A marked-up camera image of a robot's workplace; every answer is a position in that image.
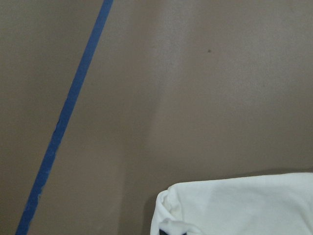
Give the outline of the white long-sleeve printed shirt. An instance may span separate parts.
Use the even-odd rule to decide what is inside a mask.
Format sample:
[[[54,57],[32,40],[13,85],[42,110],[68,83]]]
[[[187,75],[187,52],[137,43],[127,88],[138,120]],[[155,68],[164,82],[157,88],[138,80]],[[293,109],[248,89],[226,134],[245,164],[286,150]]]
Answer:
[[[313,175],[177,183],[158,194],[152,235],[310,235]]]

